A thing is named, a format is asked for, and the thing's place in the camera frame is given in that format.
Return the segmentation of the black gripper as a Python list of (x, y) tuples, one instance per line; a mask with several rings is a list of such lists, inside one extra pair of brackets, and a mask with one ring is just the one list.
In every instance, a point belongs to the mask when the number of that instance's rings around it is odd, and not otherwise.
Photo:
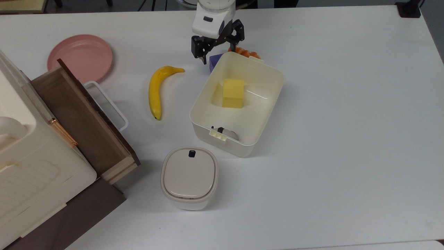
[(204, 36), (194, 35), (191, 37), (191, 52), (194, 58), (200, 59), (204, 65), (207, 64), (207, 54), (212, 50), (212, 48), (222, 45), (224, 43), (230, 44), (230, 49), (232, 52), (236, 52), (236, 48), (239, 42), (244, 41), (243, 23), (237, 19), (236, 21), (229, 21), (228, 24), (223, 28), (221, 34), (217, 39), (212, 39)]

